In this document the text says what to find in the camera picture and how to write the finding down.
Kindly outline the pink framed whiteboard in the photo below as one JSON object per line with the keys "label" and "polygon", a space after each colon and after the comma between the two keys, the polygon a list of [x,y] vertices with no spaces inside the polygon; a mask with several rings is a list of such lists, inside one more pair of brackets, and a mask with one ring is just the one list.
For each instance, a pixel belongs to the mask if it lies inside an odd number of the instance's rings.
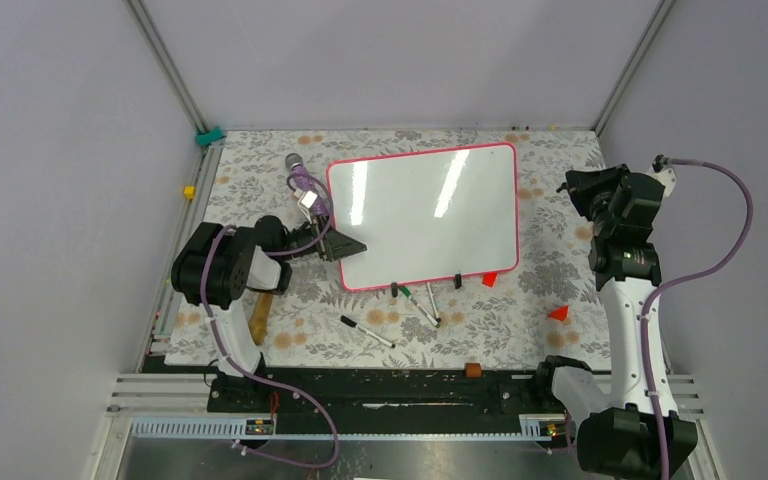
{"label": "pink framed whiteboard", "polygon": [[351,292],[517,267],[518,158],[508,142],[336,161],[335,229],[366,249],[339,262]]}

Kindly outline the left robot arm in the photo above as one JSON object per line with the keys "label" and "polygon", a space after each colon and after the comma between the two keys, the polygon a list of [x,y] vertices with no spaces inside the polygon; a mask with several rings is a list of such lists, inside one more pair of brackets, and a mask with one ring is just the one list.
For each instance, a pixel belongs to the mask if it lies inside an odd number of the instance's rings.
{"label": "left robot arm", "polygon": [[295,229],[273,215],[252,226],[198,224],[173,261],[171,285],[187,303],[205,310],[220,370],[239,376],[231,395],[242,408],[264,407],[271,388],[254,374],[263,354],[248,321],[237,312],[243,294],[284,294],[293,276],[292,259],[316,255],[333,262],[366,251],[364,242],[338,231],[322,215]]}

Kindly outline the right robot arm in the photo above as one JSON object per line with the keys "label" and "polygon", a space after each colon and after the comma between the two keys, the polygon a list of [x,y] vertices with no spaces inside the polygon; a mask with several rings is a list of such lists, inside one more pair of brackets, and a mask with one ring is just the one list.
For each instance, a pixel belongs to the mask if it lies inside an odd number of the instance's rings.
{"label": "right robot arm", "polygon": [[608,321],[611,384],[602,392],[585,366],[564,365],[538,379],[535,402],[566,408],[575,425],[578,463],[620,479],[668,479],[697,445],[679,416],[661,345],[656,290],[662,284],[649,237],[675,176],[627,166],[570,170],[561,190],[593,229],[589,267]]}

